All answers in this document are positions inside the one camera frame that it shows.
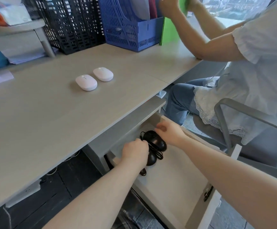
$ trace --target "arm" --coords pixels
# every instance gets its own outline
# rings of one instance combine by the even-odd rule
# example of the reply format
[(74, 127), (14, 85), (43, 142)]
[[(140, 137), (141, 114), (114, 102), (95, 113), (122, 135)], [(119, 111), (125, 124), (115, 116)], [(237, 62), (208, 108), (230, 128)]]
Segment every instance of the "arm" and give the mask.
[(234, 29), (243, 26), (244, 21), (226, 28), (218, 19), (213, 17), (199, 0), (187, 0), (187, 10), (194, 13), (204, 34), (209, 38), (217, 38)]
[(232, 33), (224, 34), (206, 42), (189, 24), (180, 11), (178, 3), (178, 0), (160, 0), (160, 8), (163, 15), (172, 20), (183, 44), (195, 57), (221, 62), (244, 59), (234, 42)]
[(75, 198), (43, 229), (111, 228), (147, 158), (146, 141), (136, 139), (126, 144), (119, 165)]
[(182, 149), (255, 229), (277, 228), (276, 178), (187, 137), (176, 123), (161, 122), (156, 132), (166, 143)]

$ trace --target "blue jeans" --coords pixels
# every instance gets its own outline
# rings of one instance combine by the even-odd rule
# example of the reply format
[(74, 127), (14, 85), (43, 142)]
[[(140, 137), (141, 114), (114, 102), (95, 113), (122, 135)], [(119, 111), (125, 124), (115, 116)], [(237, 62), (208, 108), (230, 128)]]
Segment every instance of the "blue jeans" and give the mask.
[(177, 124), (183, 125), (188, 112), (199, 115), (194, 100), (194, 89), (197, 86), (203, 86), (204, 80), (195, 79), (185, 84), (172, 86), (168, 96), (165, 116)]

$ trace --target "white blouse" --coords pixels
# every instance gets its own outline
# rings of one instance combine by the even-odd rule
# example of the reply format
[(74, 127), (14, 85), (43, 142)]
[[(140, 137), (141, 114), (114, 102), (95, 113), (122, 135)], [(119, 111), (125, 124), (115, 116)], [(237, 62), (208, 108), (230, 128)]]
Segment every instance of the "white blouse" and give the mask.
[[(213, 88), (196, 87), (195, 102), (205, 124), (220, 128), (215, 104), (231, 98), (277, 117), (277, 0), (262, 13), (232, 32), (234, 41), (246, 58), (231, 62), (229, 72)], [(230, 134), (247, 144), (267, 125), (227, 106), (222, 106)]]

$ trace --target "person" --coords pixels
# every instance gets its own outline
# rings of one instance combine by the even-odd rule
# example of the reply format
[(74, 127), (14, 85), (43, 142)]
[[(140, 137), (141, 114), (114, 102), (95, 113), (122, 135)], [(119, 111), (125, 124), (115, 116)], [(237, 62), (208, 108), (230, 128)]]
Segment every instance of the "person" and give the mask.
[[(167, 144), (182, 149), (223, 198), (255, 229), (277, 228), (276, 178), (187, 137), (172, 121), (159, 123), (155, 130)], [(147, 158), (146, 141), (136, 139), (125, 144), (121, 162), (43, 229), (109, 229), (133, 182), (146, 166)]]
[[(214, 106), (223, 98), (277, 117), (277, 0), (252, 19), (228, 28), (199, 0), (187, 0), (188, 11), (193, 12), (209, 42), (191, 26), (178, 3), (160, 0), (159, 6), (188, 50), (198, 59), (231, 63), (212, 85), (208, 85), (209, 79), (198, 79), (172, 86), (166, 117), (182, 125), (189, 111), (199, 115), (204, 124), (220, 128)], [(241, 137), (243, 145), (267, 127), (229, 107), (222, 109), (230, 134)]]

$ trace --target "hand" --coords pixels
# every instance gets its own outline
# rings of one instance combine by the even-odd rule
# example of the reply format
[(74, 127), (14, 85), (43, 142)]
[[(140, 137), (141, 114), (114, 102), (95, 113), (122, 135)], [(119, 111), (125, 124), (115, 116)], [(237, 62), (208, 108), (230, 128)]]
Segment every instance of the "hand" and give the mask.
[(136, 139), (124, 145), (121, 162), (133, 162), (133, 164), (137, 164), (139, 169), (142, 170), (147, 164), (148, 154), (148, 142)]
[(179, 0), (160, 0), (159, 7), (163, 16), (170, 19), (180, 11)]
[(172, 121), (158, 123), (155, 131), (167, 144), (173, 146), (178, 146), (180, 140), (187, 138), (181, 127)]
[(194, 12), (195, 8), (200, 4), (201, 2), (199, 0), (186, 0), (185, 7), (187, 11)]

